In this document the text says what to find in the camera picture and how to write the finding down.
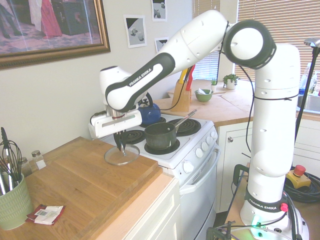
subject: glass lid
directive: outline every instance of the glass lid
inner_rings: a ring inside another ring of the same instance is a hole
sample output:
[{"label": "glass lid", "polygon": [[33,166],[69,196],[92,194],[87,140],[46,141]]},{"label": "glass lid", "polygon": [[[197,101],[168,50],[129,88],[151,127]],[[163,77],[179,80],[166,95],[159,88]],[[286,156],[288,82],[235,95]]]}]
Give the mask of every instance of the glass lid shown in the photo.
[{"label": "glass lid", "polygon": [[116,146],[109,149],[104,154],[104,160],[108,164],[121,166],[133,162],[139,157],[139,155],[139,148],[137,148],[135,145],[127,144],[125,146],[125,149],[122,151],[119,151],[119,149]]}]

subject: green light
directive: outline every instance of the green light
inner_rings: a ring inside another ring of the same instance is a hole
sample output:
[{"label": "green light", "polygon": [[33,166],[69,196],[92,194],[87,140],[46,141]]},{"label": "green light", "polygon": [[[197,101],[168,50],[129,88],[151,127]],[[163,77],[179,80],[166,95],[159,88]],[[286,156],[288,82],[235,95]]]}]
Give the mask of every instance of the green light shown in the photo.
[{"label": "green light", "polygon": [[[252,226],[257,226],[257,224],[259,222],[260,222],[260,216],[259,215],[254,215],[251,225]],[[251,228],[251,233],[254,236],[254,238],[259,238],[260,237],[259,236],[259,233],[260,233],[259,229]]]}]

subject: stove knob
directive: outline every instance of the stove knob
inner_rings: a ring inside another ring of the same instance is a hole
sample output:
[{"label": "stove knob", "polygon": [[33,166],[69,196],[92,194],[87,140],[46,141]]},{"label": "stove knob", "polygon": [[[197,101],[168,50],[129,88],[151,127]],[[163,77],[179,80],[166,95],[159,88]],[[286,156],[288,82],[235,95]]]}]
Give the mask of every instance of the stove knob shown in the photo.
[{"label": "stove knob", "polygon": [[193,170],[194,170],[194,166],[192,165],[191,162],[189,161],[184,161],[183,162],[183,165],[182,165],[182,168],[183,168],[183,171],[188,174],[188,173],[191,173]]},{"label": "stove knob", "polygon": [[212,137],[213,139],[215,139],[215,138],[217,137],[217,132],[216,132],[216,131],[212,131],[212,132],[211,132],[211,137]]},{"label": "stove knob", "polygon": [[195,150],[195,155],[198,157],[198,158],[201,158],[203,155],[204,155],[204,152],[201,150],[201,148],[197,148]]},{"label": "stove knob", "polygon": [[205,139],[206,143],[208,145],[212,144],[212,142],[214,141],[214,139],[211,137],[211,136],[207,136],[206,139]]},{"label": "stove knob", "polygon": [[209,149],[209,146],[206,142],[201,143],[201,148],[203,151],[207,151]]}]

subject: white cabinet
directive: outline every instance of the white cabinet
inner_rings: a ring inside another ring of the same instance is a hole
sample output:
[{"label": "white cabinet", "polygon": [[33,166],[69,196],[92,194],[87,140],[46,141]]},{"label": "white cabinet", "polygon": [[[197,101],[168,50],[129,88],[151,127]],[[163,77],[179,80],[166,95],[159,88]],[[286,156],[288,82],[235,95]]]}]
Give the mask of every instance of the white cabinet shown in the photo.
[{"label": "white cabinet", "polygon": [[[246,131],[248,123],[238,123],[218,128],[218,145],[221,155],[217,164],[216,186],[216,211],[217,213],[228,210],[233,194],[231,185],[234,168],[237,164],[247,165],[251,156],[246,144]],[[252,122],[248,129],[248,145],[251,148]]]},{"label": "white cabinet", "polygon": [[124,240],[182,240],[179,187],[173,179]]},{"label": "white cabinet", "polygon": [[320,121],[301,120],[294,146],[295,165],[302,165],[307,173],[320,177]]}]

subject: window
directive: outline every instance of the window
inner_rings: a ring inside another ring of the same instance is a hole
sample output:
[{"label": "window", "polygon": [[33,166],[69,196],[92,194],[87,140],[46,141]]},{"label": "window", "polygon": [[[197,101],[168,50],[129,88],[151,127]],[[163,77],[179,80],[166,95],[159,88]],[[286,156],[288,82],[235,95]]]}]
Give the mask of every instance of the window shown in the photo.
[{"label": "window", "polygon": [[[312,48],[304,45],[304,40],[320,37],[320,0],[239,0],[238,21],[246,19],[264,24],[276,43],[292,44],[299,49],[302,76],[312,61]],[[245,70],[254,80],[254,70]],[[315,71],[320,71],[318,63]],[[247,79],[237,65],[235,74]]]},{"label": "window", "polygon": [[[192,18],[214,9],[220,11],[220,0],[193,0]],[[219,53],[213,52],[199,61],[193,70],[194,79],[212,80],[218,78]]]}]

